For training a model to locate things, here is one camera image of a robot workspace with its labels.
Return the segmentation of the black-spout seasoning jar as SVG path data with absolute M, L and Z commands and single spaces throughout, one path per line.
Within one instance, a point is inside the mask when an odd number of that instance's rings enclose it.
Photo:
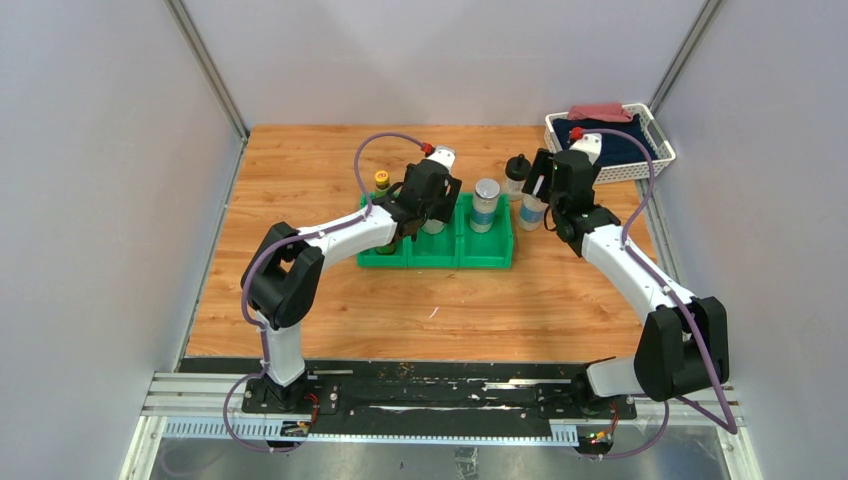
M 522 199 L 522 189 L 530 173 L 531 163 L 524 154 L 511 157 L 504 168 L 502 191 L 512 202 Z
M 438 235 L 444 228 L 445 223 L 437 219 L 428 219 L 421 227 L 425 233 L 430 235 Z

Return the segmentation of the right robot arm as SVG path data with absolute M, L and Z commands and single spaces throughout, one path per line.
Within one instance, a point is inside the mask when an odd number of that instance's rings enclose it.
M 611 397 L 682 398 L 729 378 L 727 312 L 715 297 L 699 297 L 658 269 L 630 240 L 620 220 L 595 201 L 599 174 L 588 153 L 535 154 L 523 191 L 543 202 L 553 230 L 579 257 L 599 270 L 642 322 L 636 353 L 583 366 L 571 403 L 596 417 Z

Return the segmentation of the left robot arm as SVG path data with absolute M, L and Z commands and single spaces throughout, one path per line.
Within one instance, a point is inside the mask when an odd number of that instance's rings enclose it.
M 306 400 L 301 322 L 322 274 L 366 250 L 415 238 L 428 221 L 449 222 L 462 184 L 452 174 L 455 162 L 452 151 L 438 148 L 352 214 L 301 229 L 281 222 L 268 230 L 243 276 L 241 307 L 260 331 L 259 376 L 279 411 L 296 412 Z

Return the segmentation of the silver-lid jar in bin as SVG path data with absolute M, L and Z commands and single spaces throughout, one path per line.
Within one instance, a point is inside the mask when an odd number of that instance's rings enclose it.
M 477 233 L 491 229 L 500 197 L 500 185 L 492 178 L 482 178 L 474 186 L 469 226 Z

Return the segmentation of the white perforated plastic basket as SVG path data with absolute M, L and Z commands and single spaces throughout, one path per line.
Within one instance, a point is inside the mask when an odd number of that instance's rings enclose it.
M 632 103 L 624 104 L 624 107 L 633 115 L 639 114 L 641 116 L 640 124 L 642 131 L 658 155 L 657 160 L 651 159 L 653 160 L 655 173 L 659 174 L 665 167 L 676 159 L 676 152 L 647 105 L 642 103 Z M 554 134 L 553 127 L 551 125 L 551 122 L 556 118 L 566 118 L 567 113 L 568 112 L 557 112 L 545 116 L 545 142 L 548 149 L 553 152 L 561 151 L 569 146 L 569 140 L 565 147 L 561 146 L 560 141 Z M 611 167 L 600 167 L 601 171 L 596 180 L 599 184 L 639 180 L 649 177 L 646 161 Z

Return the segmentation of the green three-compartment plastic bin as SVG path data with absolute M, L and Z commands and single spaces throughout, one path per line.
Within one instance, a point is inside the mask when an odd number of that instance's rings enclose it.
M 366 250 L 356 256 L 356 263 L 366 269 L 509 269 L 514 233 L 508 198 L 499 198 L 491 228 L 484 233 L 471 229 L 472 212 L 472 195 L 462 193 L 452 221 L 440 233 L 405 238 L 392 254 Z

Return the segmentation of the dark blue folded cloth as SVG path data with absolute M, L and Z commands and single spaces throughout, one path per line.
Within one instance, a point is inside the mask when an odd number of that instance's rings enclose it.
M 551 122 L 551 125 L 562 147 L 565 147 L 568 143 L 570 133 L 574 128 L 584 130 L 610 129 L 633 137 L 643 145 L 653 160 L 657 160 L 658 155 L 643 133 L 640 120 L 639 114 L 634 114 L 632 120 L 627 123 L 605 122 L 595 119 L 569 120 L 568 118 L 556 118 Z M 640 148 L 636 147 L 631 141 L 616 135 L 601 135 L 601 153 L 596 161 L 597 165 L 611 167 L 644 161 L 645 157 Z

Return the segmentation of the pink folded cloth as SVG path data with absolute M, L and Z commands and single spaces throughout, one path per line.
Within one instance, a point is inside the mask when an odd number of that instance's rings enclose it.
M 633 114 L 621 103 L 596 103 L 572 106 L 566 118 L 571 121 L 596 120 L 607 123 L 629 123 Z

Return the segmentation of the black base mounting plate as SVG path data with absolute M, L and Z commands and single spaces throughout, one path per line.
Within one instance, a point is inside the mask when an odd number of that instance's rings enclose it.
M 678 402 L 634 395 L 595 399 L 576 363 L 320 360 L 281 401 L 251 358 L 197 357 L 179 372 L 209 393 L 244 439 L 299 441 L 608 445 L 625 428 L 699 425 Z

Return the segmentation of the aluminium rail frame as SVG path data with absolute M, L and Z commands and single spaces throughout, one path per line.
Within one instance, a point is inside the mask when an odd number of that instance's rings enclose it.
M 153 377 L 124 479 L 758 479 L 706 392 L 571 400 L 569 364 L 313 360 L 282 409 L 243 359 Z

